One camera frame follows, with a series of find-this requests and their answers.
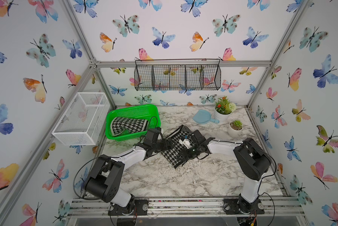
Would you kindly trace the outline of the black white knitted scarf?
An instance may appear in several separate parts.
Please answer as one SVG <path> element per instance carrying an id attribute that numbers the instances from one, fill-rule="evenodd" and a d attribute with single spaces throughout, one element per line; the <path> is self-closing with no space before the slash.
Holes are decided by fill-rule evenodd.
<path id="1" fill-rule="evenodd" d="M 143 132 L 147 130 L 148 123 L 146 119 L 115 117 L 110 123 L 110 131 L 114 137 L 121 136 L 126 131 L 129 134 Z"/>

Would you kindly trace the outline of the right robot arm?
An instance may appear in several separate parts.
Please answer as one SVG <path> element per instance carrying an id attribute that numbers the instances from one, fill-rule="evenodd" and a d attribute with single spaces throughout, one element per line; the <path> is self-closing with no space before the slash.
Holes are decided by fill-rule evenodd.
<path id="1" fill-rule="evenodd" d="M 259 199 L 259 188 L 264 174 L 268 172 L 271 160 L 255 140 L 247 138 L 242 142 L 205 138 L 198 130 L 182 136 L 180 161 L 199 158 L 202 153 L 234 156 L 245 175 L 242 191 L 238 198 L 224 199 L 224 212 L 227 215 L 264 214 L 264 207 Z"/>

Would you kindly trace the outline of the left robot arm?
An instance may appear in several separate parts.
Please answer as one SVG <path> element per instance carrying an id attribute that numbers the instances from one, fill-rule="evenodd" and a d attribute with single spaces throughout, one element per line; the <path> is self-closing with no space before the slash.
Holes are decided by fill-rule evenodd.
<path id="1" fill-rule="evenodd" d="M 140 142 L 121 155 L 100 155 L 88 174 L 84 190 L 101 201 L 120 207 L 123 214 L 131 214 L 135 210 L 135 197 L 120 188 L 123 172 L 155 153 L 173 147 L 172 138 L 164 138 L 160 127 L 149 129 Z"/>

